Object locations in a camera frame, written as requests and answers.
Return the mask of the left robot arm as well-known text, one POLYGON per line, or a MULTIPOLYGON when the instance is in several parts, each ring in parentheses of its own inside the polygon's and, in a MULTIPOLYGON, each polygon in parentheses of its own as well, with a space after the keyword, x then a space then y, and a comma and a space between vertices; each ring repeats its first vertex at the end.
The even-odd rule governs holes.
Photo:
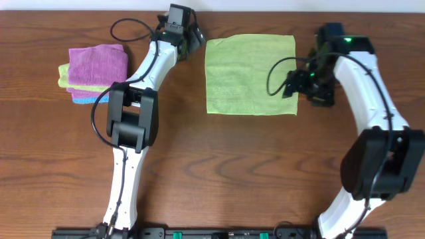
POLYGON ((129 238, 137 220, 141 168, 159 128, 158 89, 178 61, 205 44, 194 10, 160 15, 149 50, 135 73, 109 89, 107 135, 114 172, 105 238, 129 238))

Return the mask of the light green cloth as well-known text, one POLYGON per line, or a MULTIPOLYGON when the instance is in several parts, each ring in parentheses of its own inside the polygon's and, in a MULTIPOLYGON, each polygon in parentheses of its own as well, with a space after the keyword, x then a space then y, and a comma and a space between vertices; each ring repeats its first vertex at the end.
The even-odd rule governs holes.
POLYGON ((212 39, 205 51, 207 112, 209 114, 275 116, 296 115, 298 95, 269 96, 266 88, 277 90, 286 74, 296 68, 292 35, 242 34, 212 39))

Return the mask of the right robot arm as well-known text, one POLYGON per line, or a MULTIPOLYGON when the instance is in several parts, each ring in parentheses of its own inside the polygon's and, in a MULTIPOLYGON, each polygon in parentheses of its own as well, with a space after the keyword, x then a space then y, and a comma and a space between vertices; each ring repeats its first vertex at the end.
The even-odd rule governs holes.
POLYGON ((341 190, 318 216, 316 234, 353 238, 374 209, 409 190, 424 154, 424 132, 412 129, 393 104, 367 37, 327 23, 315 39, 306 69, 288 72, 283 97, 299 92, 314 106, 330 107, 340 85, 348 99, 358 137, 341 162, 341 190))

